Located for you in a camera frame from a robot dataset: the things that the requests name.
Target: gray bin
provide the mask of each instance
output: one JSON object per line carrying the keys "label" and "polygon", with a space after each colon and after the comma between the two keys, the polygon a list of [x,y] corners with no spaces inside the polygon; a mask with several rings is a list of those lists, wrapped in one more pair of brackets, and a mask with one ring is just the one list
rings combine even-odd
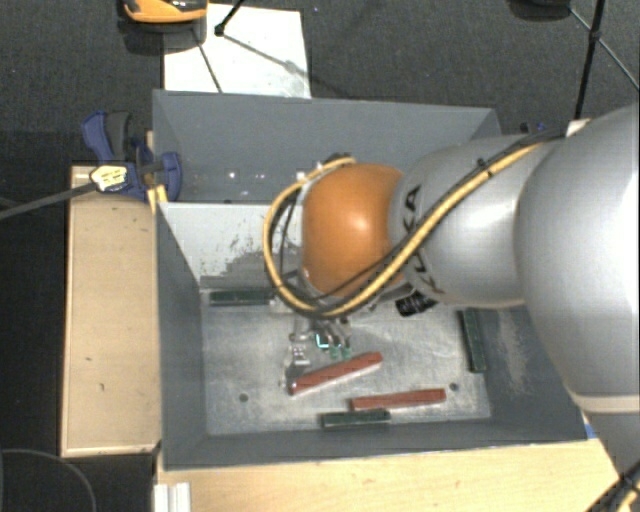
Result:
{"label": "gray bin", "polygon": [[[354,350],[380,349],[385,371],[396,374],[380,370],[305,403],[277,386],[292,315],[267,306],[211,308],[206,300],[212,287],[266,283],[256,229],[264,204],[297,170],[334,152],[408,169],[430,151],[499,132],[488,109],[154,93],[156,151],[177,150],[185,171],[181,202],[162,205],[157,216],[167,468],[585,438],[582,416],[522,308],[477,312],[487,371],[472,374],[454,310],[437,306],[407,320],[383,306],[354,319]],[[344,409],[350,393],[391,381],[446,387],[449,398],[400,411],[381,428],[317,426],[317,414]]]}

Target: yellow cable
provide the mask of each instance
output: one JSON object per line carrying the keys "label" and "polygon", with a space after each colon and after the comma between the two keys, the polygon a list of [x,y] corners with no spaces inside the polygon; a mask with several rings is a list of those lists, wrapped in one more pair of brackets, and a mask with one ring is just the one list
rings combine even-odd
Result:
{"label": "yellow cable", "polygon": [[269,233],[271,231],[271,223],[273,221],[273,217],[275,213],[278,211],[278,208],[284,203],[287,198],[295,193],[297,190],[301,189],[304,185],[309,183],[310,181],[322,176],[323,174],[328,173],[338,167],[343,165],[353,164],[355,163],[355,159],[351,157],[338,158],[337,160],[333,160],[328,162],[327,164],[315,169],[310,172],[308,175],[299,179],[293,185],[290,185],[286,189],[284,189],[275,199],[275,201],[271,204],[271,208],[267,211],[267,215],[264,218],[264,223],[262,225],[262,249],[264,254],[264,261],[267,266],[267,272],[273,281],[273,284],[280,293],[293,305],[296,307],[306,310],[306,311],[314,311],[315,306],[311,306],[306,302],[299,300],[293,293],[289,291],[285,283],[282,281],[278,271],[276,269],[275,262],[273,261],[273,255],[271,254],[271,241],[269,240]]}
{"label": "yellow cable", "polygon": [[[389,263],[389,265],[371,282],[369,283],[361,292],[352,298],[347,303],[343,304],[340,307],[335,309],[323,312],[323,315],[326,316],[335,316],[340,315],[354,307],[358,307],[368,300],[370,300],[399,270],[400,268],[409,260],[413,252],[426,240],[429,236],[433,228],[443,219],[443,217],[451,211],[460,201],[462,201],[465,197],[467,197],[471,192],[480,187],[483,183],[488,181],[493,175],[498,174],[503,171],[514,162],[518,161],[520,158],[524,157],[535,148],[540,146],[541,143],[533,144],[531,146],[524,147],[507,155],[502,158],[495,164],[489,166],[483,172],[474,176],[471,180],[464,183],[457,190],[451,193],[448,197],[444,199],[444,201],[433,211],[433,213],[423,222],[423,224],[418,228],[415,234],[411,237],[411,239],[407,242],[407,244],[402,248],[402,250],[395,256],[395,258]],[[287,189],[285,189],[274,201],[271,209],[267,213],[265,217],[264,227],[263,227],[263,249],[264,249],[264,257],[267,265],[267,271],[274,283],[274,285],[279,289],[280,293],[290,301],[295,307],[304,310],[304,311],[316,311],[317,306],[313,306],[311,304],[307,304],[304,301],[298,299],[290,290],[286,287],[285,283],[282,281],[275,267],[275,263],[273,262],[273,257],[271,254],[271,246],[269,241],[269,232],[271,229],[271,221],[273,216],[279,206],[286,200],[289,195],[293,192],[301,188],[305,183],[309,182],[312,179],[328,172],[329,170],[335,169],[340,165],[345,165],[341,160],[336,160],[334,162],[330,162],[326,166],[323,166],[320,169],[310,173],[308,176],[303,178],[302,180],[294,183]]]}

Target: wooden board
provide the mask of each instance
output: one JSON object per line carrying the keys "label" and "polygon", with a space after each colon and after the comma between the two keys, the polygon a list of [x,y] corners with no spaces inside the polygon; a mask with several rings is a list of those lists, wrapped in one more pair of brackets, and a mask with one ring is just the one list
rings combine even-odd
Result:
{"label": "wooden board", "polygon": [[[73,186],[91,168],[72,171]],[[160,381],[149,207],[119,195],[71,201],[60,452],[151,451]]]}
{"label": "wooden board", "polygon": [[193,512],[584,512],[616,478],[597,440],[158,475]]}

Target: white paper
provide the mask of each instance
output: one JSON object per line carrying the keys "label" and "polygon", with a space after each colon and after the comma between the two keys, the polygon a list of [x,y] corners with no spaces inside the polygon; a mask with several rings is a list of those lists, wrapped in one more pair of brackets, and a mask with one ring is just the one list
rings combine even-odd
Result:
{"label": "white paper", "polygon": [[[240,7],[217,37],[230,8],[209,4],[203,44],[222,92],[310,98],[300,13]],[[218,92],[197,47],[165,55],[164,69],[167,90]]]}

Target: dark green bar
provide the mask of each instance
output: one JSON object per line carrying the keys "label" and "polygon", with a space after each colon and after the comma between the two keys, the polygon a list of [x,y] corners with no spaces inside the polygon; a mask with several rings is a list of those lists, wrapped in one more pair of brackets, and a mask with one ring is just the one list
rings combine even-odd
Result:
{"label": "dark green bar", "polygon": [[268,304],[273,292],[268,288],[216,290],[209,294],[210,306],[259,306]]}
{"label": "dark green bar", "polygon": [[482,373],[487,370],[484,359],[482,338],[478,328],[478,319],[473,309],[465,309],[462,312],[462,325],[464,326],[464,339],[469,354],[469,370],[473,373]]}
{"label": "dark green bar", "polygon": [[338,429],[378,425],[391,421],[391,413],[386,409],[373,411],[330,412],[320,416],[324,429]]}

